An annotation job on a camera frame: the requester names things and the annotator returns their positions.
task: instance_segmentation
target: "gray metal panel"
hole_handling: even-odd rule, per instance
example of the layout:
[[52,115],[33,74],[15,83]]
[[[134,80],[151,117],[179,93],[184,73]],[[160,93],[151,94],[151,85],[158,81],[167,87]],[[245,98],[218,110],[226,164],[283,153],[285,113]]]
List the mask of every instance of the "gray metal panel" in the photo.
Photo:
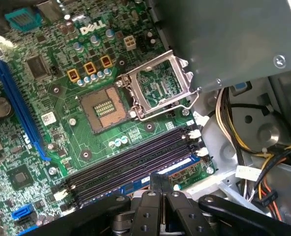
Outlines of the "gray metal panel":
[[[148,0],[203,91],[291,70],[291,0]],[[286,67],[273,62],[283,55]]]

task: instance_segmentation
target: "motherboard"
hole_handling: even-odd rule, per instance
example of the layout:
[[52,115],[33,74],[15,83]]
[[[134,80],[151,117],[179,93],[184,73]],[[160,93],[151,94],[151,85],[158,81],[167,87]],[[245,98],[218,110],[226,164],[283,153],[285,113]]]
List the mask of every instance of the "motherboard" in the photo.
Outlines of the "motherboard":
[[[131,195],[150,173],[168,174],[179,190],[215,172],[197,154],[205,146],[190,101],[159,107],[183,91],[168,61],[125,84],[167,51],[142,0],[50,0],[4,17],[0,232],[22,234],[112,192]],[[140,112],[136,86],[156,113]]]

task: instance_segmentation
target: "orange wire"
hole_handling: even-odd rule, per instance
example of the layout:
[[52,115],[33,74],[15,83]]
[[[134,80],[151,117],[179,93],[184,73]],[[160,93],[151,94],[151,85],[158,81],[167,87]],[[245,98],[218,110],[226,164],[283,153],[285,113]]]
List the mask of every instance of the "orange wire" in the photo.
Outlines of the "orange wire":
[[[281,159],[281,160],[278,162],[278,164],[280,164],[281,162],[283,162],[283,161],[285,161],[285,160],[286,160],[286,158]],[[266,188],[269,192],[271,192],[271,189],[269,188],[269,186],[268,186],[268,184],[267,184],[267,177],[264,177],[264,179],[263,179],[263,185],[265,186],[265,188]],[[277,206],[277,204],[275,203],[275,201],[273,202],[273,206],[274,206],[274,209],[275,209],[275,212],[276,212],[276,214],[277,214],[278,219],[279,219],[280,221],[282,221],[281,215],[280,215],[280,213],[279,213],[278,206]]]

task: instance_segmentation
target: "dell logo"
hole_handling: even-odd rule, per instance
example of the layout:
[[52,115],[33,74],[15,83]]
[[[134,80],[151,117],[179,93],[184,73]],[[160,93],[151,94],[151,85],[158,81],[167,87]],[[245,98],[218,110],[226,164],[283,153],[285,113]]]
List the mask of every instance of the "dell logo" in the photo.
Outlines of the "dell logo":
[[92,25],[88,25],[87,27],[80,28],[80,32],[82,35],[87,34],[88,32],[94,32],[95,30],[98,30],[100,28],[106,27],[106,24],[104,24],[102,21],[94,22]]

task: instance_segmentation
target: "mounting hole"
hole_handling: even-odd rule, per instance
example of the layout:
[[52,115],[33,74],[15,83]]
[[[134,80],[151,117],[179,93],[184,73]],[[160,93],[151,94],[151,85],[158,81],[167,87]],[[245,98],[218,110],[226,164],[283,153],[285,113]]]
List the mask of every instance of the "mounting hole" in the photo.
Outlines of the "mounting hole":
[[196,219],[197,218],[197,215],[196,214],[189,214],[189,218]]
[[245,116],[245,123],[250,124],[253,121],[252,116]]
[[200,233],[202,233],[204,231],[204,228],[202,226],[197,226],[196,230]]
[[148,225],[142,225],[141,226],[141,231],[148,232],[149,231],[149,226]]

